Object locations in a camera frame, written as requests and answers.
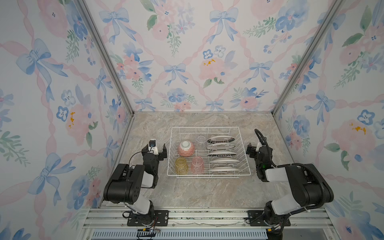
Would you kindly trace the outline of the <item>green rimmed white plate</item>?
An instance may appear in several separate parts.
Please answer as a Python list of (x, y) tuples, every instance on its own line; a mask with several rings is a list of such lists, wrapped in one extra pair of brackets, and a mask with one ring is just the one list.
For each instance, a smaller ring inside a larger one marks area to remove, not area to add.
[(230, 143), (235, 140), (236, 139), (231, 136), (212, 136), (207, 140), (207, 142), (209, 144), (216, 144), (216, 143)]

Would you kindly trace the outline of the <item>green red rimmed plate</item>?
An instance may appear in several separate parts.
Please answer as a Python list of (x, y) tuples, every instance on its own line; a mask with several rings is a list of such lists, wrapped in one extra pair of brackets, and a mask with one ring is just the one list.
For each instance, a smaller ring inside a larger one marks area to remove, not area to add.
[(221, 150), (232, 150), (235, 147), (236, 146), (234, 144), (230, 144), (230, 143), (214, 143), (214, 144), (208, 145), (206, 149), (209, 151), (216, 151), (216, 150), (221, 151)]

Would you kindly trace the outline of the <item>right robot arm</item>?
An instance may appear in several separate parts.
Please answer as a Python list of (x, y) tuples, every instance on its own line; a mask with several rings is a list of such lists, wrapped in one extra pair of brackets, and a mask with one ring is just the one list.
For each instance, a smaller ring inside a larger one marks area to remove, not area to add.
[(321, 208), (334, 200), (334, 192), (313, 164), (286, 164), (273, 166), (272, 148), (248, 144), (246, 154), (255, 160), (257, 177), (264, 183), (288, 183), (290, 193), (266, 203), (258, 217), (251, 217), (249, 224), (264, 223), (282, 226), (292, 215)]

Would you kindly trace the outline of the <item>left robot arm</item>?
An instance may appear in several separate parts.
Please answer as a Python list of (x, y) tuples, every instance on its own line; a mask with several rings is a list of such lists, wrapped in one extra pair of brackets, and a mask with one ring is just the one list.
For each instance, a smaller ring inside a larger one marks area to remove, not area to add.
[(150, 140), (140, 152), (143, 164), (118, 164), (103, 193), (105, 201), (123, 203), (130, 210), (123, 214), (128, 226), (153, 226), (158, 220), (152, 201), (141, 195), (141, 189), (154, 189), (159, 180), (159, 164), (167, 158), (167, 148), (158, 150), (156, 140)]

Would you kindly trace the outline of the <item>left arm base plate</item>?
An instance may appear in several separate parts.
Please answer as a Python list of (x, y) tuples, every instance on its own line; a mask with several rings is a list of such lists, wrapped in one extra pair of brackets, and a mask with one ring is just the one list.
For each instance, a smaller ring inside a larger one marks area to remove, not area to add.
[(147, 215), (134, 214), (132, 211), (123, 213), (123, 217), (127, 219), (128, 227), (166, 227), (169, 221), (168, 210), (149, 211)]

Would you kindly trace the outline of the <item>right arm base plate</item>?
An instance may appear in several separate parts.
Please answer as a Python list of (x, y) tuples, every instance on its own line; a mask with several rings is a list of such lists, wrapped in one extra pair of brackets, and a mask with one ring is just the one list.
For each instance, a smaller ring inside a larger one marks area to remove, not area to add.
[(284, 220), (284, 216), (265, 214), (263, 210), (248, 210), (247, 215), (246, 222), (251, 227), (274, 227)]

